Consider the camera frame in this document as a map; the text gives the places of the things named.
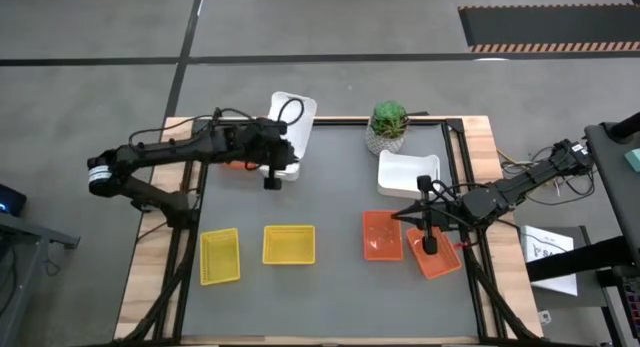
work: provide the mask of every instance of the gray floor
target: gray floor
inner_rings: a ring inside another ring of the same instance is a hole
[[[192,2],[0,0],[0,59],[177,56]],[[466,52],[458,5],[589,2],[629,1],[205,0],[192,55]],[[78,250],[53,251],[63,272],[45,279],[33,299],[20,346],[112,336],[140,216],[125,199],[91,196],[85,161],[125,143],[134,130],[162,123],[174,71],[0,68],[0,182],[29,196],[27,218],[82,235]],[[177,115],[214,106],[264,114],[278,90],[315,98],[320,115],[369,114],[376,101],[398,99],[411,111],[489,115],[498,146],[524,159],[560,138],[580,138],[589,123],[637,112],[639,77],[635,59],[194,66]],[[615,236],[620,231],[599,181],[597,188],[562,207],[526,202],[517,220],[585,224],[594,241]],[[557,200],[551,189],[536,195]],[[581,312],[552,311],[547,336],[607,340],[598,311]]]

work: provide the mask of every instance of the white paper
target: white paper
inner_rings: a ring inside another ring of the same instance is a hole
[[[522,232],[526,233],[522,238],[524,239],[525,259],[527,262],[535,261],[551,255],[561,254],[564,253],[563,250],[573,250],[573,238],[571,237],[559,235],[557,233],[552,233],[531,226],[524,226]],[[531,282],[531,285],[573,296],[578,295],[578,285],[576,283],[575,274]]]

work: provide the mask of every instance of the green plant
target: green plant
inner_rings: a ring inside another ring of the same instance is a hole
[[[371,128],[377,136],[398,138],[404,134],[408,124],[407,111],[397,101],[380,102],[373,109]]]

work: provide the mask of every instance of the table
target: table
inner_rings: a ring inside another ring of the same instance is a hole
[[[336,117],[317,117],[317,119]],[[360,118],[360,117],[340,117],[342,119]],[[416,119],[442,119],[443,117],[416,117]],[[498,156],[495,149],[495,142],[491,132],[489,119],[486,116],[463,116],[450,117],[460,118],[463,121],[466,142],[471,158],[471,165],[474,172],[476,182],[489,182],[498,178],[502,178]],[[166,125],[174,125],[185,118],[169,118]],[[191,132],[190,123],[185,123],[179,128],[165,131],[162,140],[169,138],[183,139],[188,138]],[[460,159],[459,150],[456,148],[457,143],[453,143],[454,156],[456,160]],[[156,167],[152,176],[152,183],[159,188],[167,191],[175,191],[180,187],[183,179],[184,163],[166,165]],[[191,173],[191,187],[194,187],[199,175],[200,166],[198,163],[193,165]],[[460,181],[464,181],[464,176],[458,176]],[[160,213],[149,213],[144,215],[139,233],[157,226],[164,221]],[[153,301],[158,296],[162,280],[165,273],[167,254],[169,250],[169,241],[171,238],[171,230],[163,227],[153,234],[145,237],[144,240],[135,248],[129,278],[127,281],[123,302],[118,318],[115,331],[115,338],[126,336],[138,321],[147,312]],[[526,272],[524,257],[520,248],[520,243],[516,231],[502,224],[495,224],[489,228],[487,240],[491,251],[491,260],[496,276],[498,288],[514,312],[525,323],[525,325],[537,335],[542,335],[533,293],[529,284]],[[165,320],[165,335],[171,333],[170,326],[173,326],[176,317],[176,301],[178,293],[174,293],[168,307],[167,319]],[[496,328],[493,322],[491,304],[481,292],[482,305],[485,316],[485,323],[489,336],[496,335]],[[233,337],[233,338],[217,338],[209,336],[207,338],[199,337],[182,338],[182,343],[199,344],[199,343],[473,343],[477,341],[476,337],[460,336],[456,338],[434,339],[434,338],[343,338],[336,340],[335,338],[300,338],[286,336],[250,336],[250,337]]]

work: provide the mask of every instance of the yellow plastic tray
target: yellow plastic tray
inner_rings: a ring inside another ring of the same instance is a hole
[[[313,226],[266,226],[262,263],[280,265],[314,264],[316,234]]]
[[[200,235],[200,284],[231,282],[240,279],[238,230],[206,232]]]

